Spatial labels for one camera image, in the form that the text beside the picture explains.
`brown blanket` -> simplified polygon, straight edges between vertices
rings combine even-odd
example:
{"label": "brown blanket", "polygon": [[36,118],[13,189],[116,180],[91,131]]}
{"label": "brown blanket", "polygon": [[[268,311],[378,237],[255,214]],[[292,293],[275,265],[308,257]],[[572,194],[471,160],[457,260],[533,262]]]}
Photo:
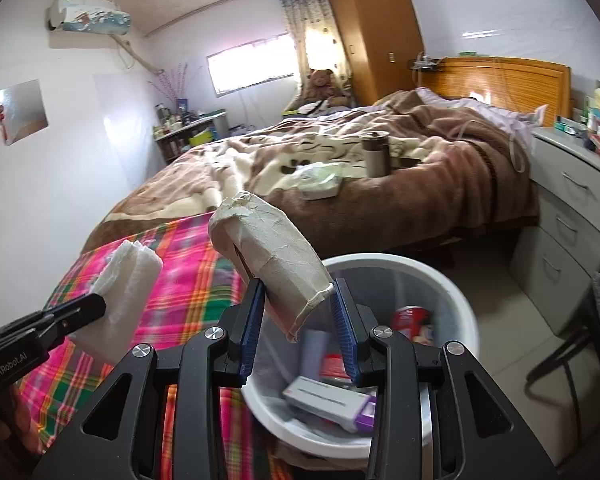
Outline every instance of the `brown blanket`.
{"label": "brown blanket", "polygon": [[[366,178],[358,135],[369,131],[390,134],[392,156],[421,163]],[[336,161],[345,177],[338,196],[303,200],[294,187],[296,168]],[[385,251],[528,222],[538,214],[528,176],[520,144],[474,111],[435,108],[415,92],[396,92],[372,113],[283,121],[190,150],[117,204],[84,250],[213,210],[245,189],[282,209],[323,258]]]}

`stuffed animal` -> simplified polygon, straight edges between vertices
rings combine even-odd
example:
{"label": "stuffed animal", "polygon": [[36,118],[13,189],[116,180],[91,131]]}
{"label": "stuffed animal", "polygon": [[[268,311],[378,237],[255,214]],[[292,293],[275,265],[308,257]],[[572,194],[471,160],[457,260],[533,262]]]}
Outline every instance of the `stuffed animal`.
{"label": "stuffed animal", "polygon": [[304,104],[326,100],[329,106],[347,106],[349,99],[344,96],[332,77],[331,70],[314,70],[307,82]]}

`drawer handle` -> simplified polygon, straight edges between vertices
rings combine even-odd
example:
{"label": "drawer handle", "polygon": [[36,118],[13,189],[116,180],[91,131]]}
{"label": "drawer handle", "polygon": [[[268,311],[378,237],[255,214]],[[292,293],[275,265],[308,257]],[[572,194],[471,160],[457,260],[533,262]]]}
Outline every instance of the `drawer handle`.
{"label": "drawer handle", "polygon": [[562,269],[558,269],[558,267],[554,266],[554,264],[552,264],[549,260],[546,259],[546,256],[543,256],[542,260],[558,274],[562,272]]}
{"label": "drawer handle", "polygon": [[582,189],[584,189],[585,191],[589,191],[589,186],[587,186],[586,184],[581,184],[579,183],[577,180],[575,180],[569,173],[565,173],[564,171],[562,172],[562,176],[564,178],[566,178],[567,180],[573,182],[576,186],[581,187]]}
{"label": "drawer handle", "polygon": [[565,222],[562,218],[560,218],[558,215],[555,216],[556,221],[560,222],[562,225],[564,225],[569,231],[572,231],[574,233],[577,233],[578,230],[575,227],[571,227],[569,224],[567,224],[567,222]]}

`white trash can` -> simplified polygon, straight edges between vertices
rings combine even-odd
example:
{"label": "white trash can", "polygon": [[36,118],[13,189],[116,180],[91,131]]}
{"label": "white trash can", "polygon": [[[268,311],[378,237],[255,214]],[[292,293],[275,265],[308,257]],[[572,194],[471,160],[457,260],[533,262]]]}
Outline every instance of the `white trash can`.
{"label": "white trash can", "polygon": [[[449,340],[462,342],[479,359],[480,341],[468,301],[446,276],[410,258],[363,253],[324,261],[332,278],[344,278],[359,304],[371,307],[380,324],[389,325],[392,313],[404,306],[420,306],[434,314],[437,346]],[[347,433],[286,403],[282,391],[298,376],[302,332],[307,328],[333,332],[331,352],[338,341],[328,302],[317,307],[299,332],[298,343],[286,341],[272,320],[264,316],[253,373],[242,388],[244,399],[258,421],[290,446],[315,456],[365,459],[371,437]],[[426,388],[420,390],[422,441],[430,440],[431,419]]]}

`wooden headboard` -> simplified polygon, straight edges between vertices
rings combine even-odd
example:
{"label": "wooden headboard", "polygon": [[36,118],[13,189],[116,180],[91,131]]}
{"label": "wooden headboard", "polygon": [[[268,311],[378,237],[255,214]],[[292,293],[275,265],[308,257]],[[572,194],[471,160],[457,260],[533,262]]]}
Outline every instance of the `wooden headboard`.
{"label": "wooden headboard", "polygon": [[442,97],[490,96],[492,105],[515,112],[548,104],[544,126],[552,126],[556,115],[571,117],[568,66],[517,57],[448,57],[439,68],[422,72],[422,85]]}

